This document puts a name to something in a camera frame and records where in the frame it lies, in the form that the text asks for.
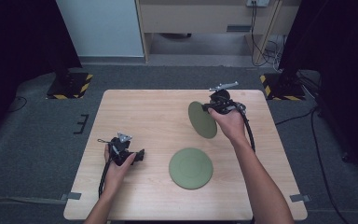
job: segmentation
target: human arm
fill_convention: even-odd
[[[211,108],[208,111],[234,147],[257,224],[294,223],[281,191],[246,138],[241,114],[236,110],[226,115],[221,115]]]
[[[105,146],[104,157],[105,161],[108,161],[109,152],[107,146]],[[98,202],[92,208],[85,220],[85,223],[106,223],[115,195],[120,188],[124,176],[130,168],[134,158],[135,153],[130,154],[121,166],[117,166],[113,161],[111,161],[109,169],[106,173],[103,193],[101,194]]]

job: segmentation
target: electrical outlet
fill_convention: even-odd
[[[256,2],[258,7],[267,7],[269,5],[269,0],[247,0],[246,6],[253,7],[254,2]]]

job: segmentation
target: green round disc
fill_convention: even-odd
[[[213,138],[217,134],[216,121],[202,110],[202,103],[192,102],[188,106],[188,117],[196,132],[204,138]]]
[[[170,176],[184,189],[199,189],[206,185],[213,173],[212,161],[205,152],[187,147],[176,152],[170,161]]]

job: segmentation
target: black cable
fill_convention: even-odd
[[[249,140],[251,141],[251,147],[255,152],[255,140],[252,134],[251,126],[249,125],[249,120],[246,118],[246,116],[243,116],[243,120],[245,121],[246,131],[248,131]]]
[[[106,178],[106,173],[107,170],[109,170],[109,166],[110,166],[110,162],[112,160],[109,158],[109,161],[105,164],[104,168],[103,168],[103,175],[101,176],[101,182],[100,182],[100,187],[98,187],[98,197],[101,198],[101,194],[103,194],[103,185],[104,185],[104,180]]]
[[[264,52],[265,52],[264,55],[268,56],[268,63],[274,65],[273,67],[275,69],[275,64],[279,64],[281,57],[282,57],[282,53],[281,53],[281,50],[278,49],[277,42],[269,40],[268,43],[274,44],[275,50],[271,50],[271,49],[268,49],[268,47],[266,47],[264,49]]]
[[[264,53],[261,51],[261,49],[257,46],[257,44],[255,43],[255,36],[254,36],[254,28],[255,28],[255,17],[257,15],[257,2],[256,1],[252,1],[253,4],[253,10],[252,10],[252,29],[251,29],[251,37],[252,37],[252,64],[253,66],[262,66],[264,64],[266,64],[269,59],[267,60]],[[255,47],[258,49],[258,51],[260,52],[260,54],[263,56],[264,62],[261,64],[256,64],[254,61],[254,54],[255,54]]]
[[[23,109],[23,108],[27,105],[28,101],[27,101],[27,99],[26,99],[25,97],[16,96],[16,98],[17,98],[17,100],[23,99],[23,100],[24,100],[24,104],[23,104],[22,106],[20,106],[19,108],[17,108],[17,109],[8,110],[8,111],[7,111],[8,113],[12,113],[12,112],[19,111],[19,110]]]
[[[312,128],[312,134],[313,134],[313,140],[315,141],[315,146],[316,146],[316,153],[318,155],[318,161],[319,161],[319,164],[321,165],[321,169],[322,169],[322,176],[324,178],[324,185],[326,187],[326,190],[327,190],[327,194],[328,194],[328,198],[330,199],[330,203],[333,205],[334,207],[334,210],[336,210],[338,216],[342,219],[342,221],[346,224],[349,224],[349,222],[347,221],[347,219],[345,219],[344,216],[342,216],[342,214],[339,212],[337,206],[336,206],[336,203],[331,195],[331,191],[330,191],[330,187],[328,185],[328,182],[327,182],[327,178],[326,178],[326,174],[324,172],[324,165],[322,163],[322,159],[321,159],[321,153],[320,153],[320,149],[319,149],[319,144],[318,144],[318,140],[316,138],[316,134],[315,134],[315,129],[314,129],[314,126],[313,126],[313,115],[314,113],[317,111],[317,108],[314,109],[312,111],[312,114],[310,116],[310,126]]]
[[[305,118],[305,117],[308,116],[309,114],[313,113],[313,111],[315,111],[315,109],[316,109],[316,107],[313,107],[313,108],[310,110],[310,112],[308,112],[308,113],[305,114],[305,115],[301,115],[301,116],[298,116],[298,117],[293,117],[293,118],[290,118],[290,119],[285,119],[285,120],[283,120],[283,121],[279,121],[279,122],[275,123],[275,125],[277,126],[277,125],[283,124],[283,123],[285,123],[285,122],[287,122],[287,121],[289,121],[289,120],[293,120],[293,119]]]

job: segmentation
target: dark curtain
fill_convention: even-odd
[[[56,2],[0,0],[0,119],[23,81],[60,65],[81,67]]]
[[[358,161],[358,1],[303,0],[280,67],[320,72],[318,104]]]

